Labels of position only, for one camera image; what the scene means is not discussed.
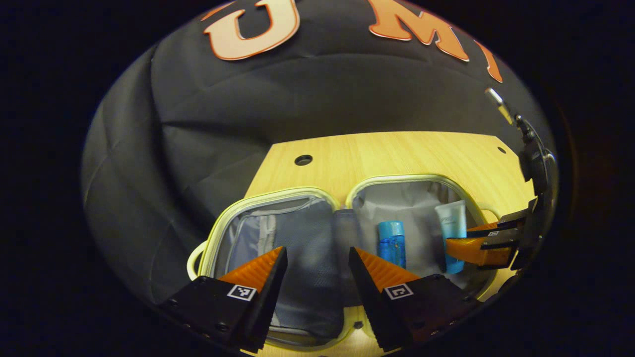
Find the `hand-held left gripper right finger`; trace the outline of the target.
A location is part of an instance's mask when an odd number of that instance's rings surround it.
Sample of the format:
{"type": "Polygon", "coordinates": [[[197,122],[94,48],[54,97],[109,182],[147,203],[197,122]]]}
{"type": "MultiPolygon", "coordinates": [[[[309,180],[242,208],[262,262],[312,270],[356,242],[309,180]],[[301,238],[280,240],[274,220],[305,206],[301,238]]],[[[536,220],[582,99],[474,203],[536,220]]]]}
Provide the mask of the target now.
{"type": "Polygon", "coordinates": [[[349,268],[379,347],[408,349],[438,338],[479,307],[442,274],[426,277],[352,247],[349,268]]]}

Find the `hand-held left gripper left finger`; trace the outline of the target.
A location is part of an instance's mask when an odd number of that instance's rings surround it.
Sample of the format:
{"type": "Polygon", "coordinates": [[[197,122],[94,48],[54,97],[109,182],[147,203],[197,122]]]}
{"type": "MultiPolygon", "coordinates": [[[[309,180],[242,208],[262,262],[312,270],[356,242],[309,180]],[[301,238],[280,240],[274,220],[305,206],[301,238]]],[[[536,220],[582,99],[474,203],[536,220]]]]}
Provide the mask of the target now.
{"type": "Polygon", "coordinates": [[[220,278],[199,276],[159,305],[172,322],[235,351],[263,349],[288,266],[285,247],[220,278]]]}

